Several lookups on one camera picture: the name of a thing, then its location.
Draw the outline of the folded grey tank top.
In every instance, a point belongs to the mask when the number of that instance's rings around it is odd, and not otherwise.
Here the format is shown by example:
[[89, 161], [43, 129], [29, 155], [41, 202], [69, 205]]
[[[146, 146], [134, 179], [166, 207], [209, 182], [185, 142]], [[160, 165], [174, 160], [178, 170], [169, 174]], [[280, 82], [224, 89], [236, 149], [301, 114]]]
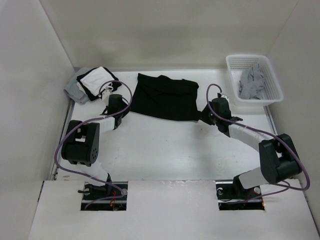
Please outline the folded grey tank top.
[[89, 101], [89, 97], [85, 92], [79, 89], [77, 83], [77, 77], [87, 73], [90, 70], [88, 67], [80, 68], [68, 81], [67, 85], [64, 88], [64, 93], [78, 104], [85, 104]]

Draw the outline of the folded white tank top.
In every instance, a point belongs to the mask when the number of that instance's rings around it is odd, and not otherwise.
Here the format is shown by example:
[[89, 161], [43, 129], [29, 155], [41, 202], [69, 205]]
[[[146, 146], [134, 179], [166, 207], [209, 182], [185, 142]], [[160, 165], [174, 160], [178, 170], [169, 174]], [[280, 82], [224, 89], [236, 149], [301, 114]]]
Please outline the folded white tank top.
[[114, 78], [112, 75], [102, 66], [91, 70], [79, 81], [83, 85], [83, 88], [86, 88], [93, 96], [99, 96], [103, 89], [108, 86], [113, 87], [113, 91], [116, 89], [113, 86]]

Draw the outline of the folded black tank top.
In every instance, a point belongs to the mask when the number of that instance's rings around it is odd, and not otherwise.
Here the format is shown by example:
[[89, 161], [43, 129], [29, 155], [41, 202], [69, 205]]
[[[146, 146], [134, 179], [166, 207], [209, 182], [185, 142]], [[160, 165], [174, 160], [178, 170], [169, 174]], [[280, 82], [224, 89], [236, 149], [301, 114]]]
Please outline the folded black tank top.
[[77, 76], [76, 80], [91, 102], [101, 98], [105, 91], [114, 92], [122, 85], [118, 78], [103, 66]]

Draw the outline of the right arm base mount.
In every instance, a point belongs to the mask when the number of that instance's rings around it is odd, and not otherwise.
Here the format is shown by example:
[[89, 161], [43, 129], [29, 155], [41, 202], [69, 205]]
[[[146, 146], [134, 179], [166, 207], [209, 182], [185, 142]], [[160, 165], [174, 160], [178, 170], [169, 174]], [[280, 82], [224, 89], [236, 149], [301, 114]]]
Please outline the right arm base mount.
[[265, 210], [262, 191], [258, 185], [245, 189], [235, 178], [216, 181], [215, 187], [220, 211]]

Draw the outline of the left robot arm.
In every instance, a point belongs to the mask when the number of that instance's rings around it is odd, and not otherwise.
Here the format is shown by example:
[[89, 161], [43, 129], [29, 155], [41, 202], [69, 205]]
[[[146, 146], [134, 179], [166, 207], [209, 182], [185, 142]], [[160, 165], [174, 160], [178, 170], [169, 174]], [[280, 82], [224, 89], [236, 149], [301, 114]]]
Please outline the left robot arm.
[[72, 165], [91, 167], [99, 155], [100, 135], [116, 130], [123, 117], [129, 112], [129, 104], [121, 94], [111, 94], [108, 104], [98, 120], [83, 123], [71, 120], [68, 124], [68, 138], [61, 148], [62, 159]]

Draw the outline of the white plastic basket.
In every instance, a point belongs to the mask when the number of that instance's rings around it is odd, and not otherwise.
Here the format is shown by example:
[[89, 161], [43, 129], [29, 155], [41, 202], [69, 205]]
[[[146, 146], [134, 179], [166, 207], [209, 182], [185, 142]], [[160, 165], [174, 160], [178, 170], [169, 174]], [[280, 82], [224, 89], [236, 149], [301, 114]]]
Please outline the white plastic basket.
[[[258, 54], [231, 54], [225, 58], [230, 79], [232, 103], [241, 108], [265, 107], [284, 99], [279, 81], [275, 75], [269, 59]], [[242, 73], [250, 67], [259, 65], [260, 71], [265, 77], [264, 87], [257, 99], [240, 98], [240, 80]]]

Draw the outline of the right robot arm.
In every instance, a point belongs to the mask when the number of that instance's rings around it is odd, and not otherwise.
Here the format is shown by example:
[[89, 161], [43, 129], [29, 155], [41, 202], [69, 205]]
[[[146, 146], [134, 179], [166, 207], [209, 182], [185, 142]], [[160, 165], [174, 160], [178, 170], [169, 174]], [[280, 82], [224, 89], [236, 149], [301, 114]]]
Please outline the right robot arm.
[[273, 135], [241, 123], [243, 119], [232, 115], [226, 98], [217, 97], [209, 101], [202, 110], [200, 119], [210, 126], [216, 126], [222, 134], [241, 141], [259, 154], [259, 167], [233, 178], [231, 190], [236, 197], [243, 198], [253, 187], [276, 185], [303, 171], [289, 135]]

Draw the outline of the black tank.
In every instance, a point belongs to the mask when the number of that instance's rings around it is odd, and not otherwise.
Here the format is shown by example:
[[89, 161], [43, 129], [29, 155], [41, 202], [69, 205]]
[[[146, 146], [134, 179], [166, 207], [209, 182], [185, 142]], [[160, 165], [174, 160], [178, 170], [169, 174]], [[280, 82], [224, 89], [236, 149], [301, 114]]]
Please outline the black tank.
[[76, 80], [91, 102], [101, 98], [105, 91], [114, 92], [122, 85], [118, 78], [103, 66], [77, 76]]
[[198, 83], [139, 73], [130, 110], [134, 113], [170, 121], [198, 121]]

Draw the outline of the grey tank top in basket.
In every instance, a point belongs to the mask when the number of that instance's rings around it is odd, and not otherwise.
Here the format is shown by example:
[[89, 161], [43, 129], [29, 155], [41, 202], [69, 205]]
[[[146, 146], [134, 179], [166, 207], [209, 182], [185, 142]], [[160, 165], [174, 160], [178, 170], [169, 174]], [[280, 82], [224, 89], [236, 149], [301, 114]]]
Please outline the grey tank top in basket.
[[239, 81], [239, 97], [243, 100], [260, 100], [266, 77], [259, 64], [244, 70]]

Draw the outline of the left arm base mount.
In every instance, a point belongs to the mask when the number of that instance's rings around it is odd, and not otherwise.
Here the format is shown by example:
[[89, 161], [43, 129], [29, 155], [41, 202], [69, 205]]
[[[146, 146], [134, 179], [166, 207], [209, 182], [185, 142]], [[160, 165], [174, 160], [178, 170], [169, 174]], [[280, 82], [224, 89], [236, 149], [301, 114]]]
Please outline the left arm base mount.
[[128, 182], [113, 182], [110, 174], [106, 181], [114, 186], [94, 185], [86, 182], [83, 190], [78, 190], [82, 194], [81, 211], [126, 211], [128, 198]]

